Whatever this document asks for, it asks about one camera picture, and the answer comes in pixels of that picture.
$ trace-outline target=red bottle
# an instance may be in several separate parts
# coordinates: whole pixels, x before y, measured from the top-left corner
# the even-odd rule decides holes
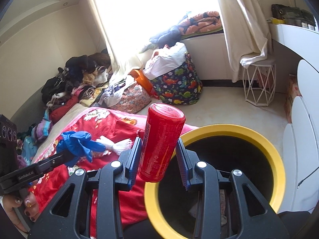
[[[164,177],[185,120],[173,106],[153,103],[149,107],[138,168],[142,180],[158,182]]]

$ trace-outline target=blue glove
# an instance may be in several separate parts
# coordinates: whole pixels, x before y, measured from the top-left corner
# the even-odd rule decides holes
[[[73,167],[83,156],[92,162],[91,151],[104,152],[106,150],[103,144],[91,140],[91,134],[86,131],[68,131],[63,132],[61,136],[62,140],[56,146],[56,152],[59,153],[67,149],[74,154],[74,159],[65,163],[69,167]]]

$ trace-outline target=dinosaur print bag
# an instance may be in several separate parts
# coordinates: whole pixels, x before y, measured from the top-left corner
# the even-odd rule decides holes
[[[196,74],[190,54],[182,65],[150,80],[160,99],[167,104],[194,104],[199,100],[203,84]]]

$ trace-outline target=white stool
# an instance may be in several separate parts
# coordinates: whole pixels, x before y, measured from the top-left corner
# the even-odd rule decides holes
[[[254,80],[258,80],[259,87],[253,87]],[[255,106],[269,106],[275,96],[276,62],[272,55],[266,60],[252,63],[243,69],[242,82],[244,85],[245,101]]]

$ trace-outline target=grey headboard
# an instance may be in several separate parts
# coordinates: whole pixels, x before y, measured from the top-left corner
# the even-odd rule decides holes
[[[42,102],[42,87],[14,113],[10,119],[17,125],[18,132],[27,131],[33,123],[40,123],[45,112],[45,105]]]

